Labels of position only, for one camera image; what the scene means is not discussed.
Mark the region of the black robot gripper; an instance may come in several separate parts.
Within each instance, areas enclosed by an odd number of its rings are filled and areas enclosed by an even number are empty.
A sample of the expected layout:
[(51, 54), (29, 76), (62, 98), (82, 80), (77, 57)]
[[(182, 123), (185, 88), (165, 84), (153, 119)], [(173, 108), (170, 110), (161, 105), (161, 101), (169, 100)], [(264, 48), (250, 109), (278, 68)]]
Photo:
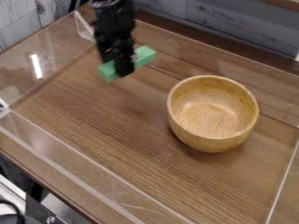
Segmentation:
[(115, 60), (117, 73), (126, 77), (135, 71), (134, 3), (131, 0), (90, 0), (90, 6), (97, 15), (94, 25), (99, 56), (105, 63)]

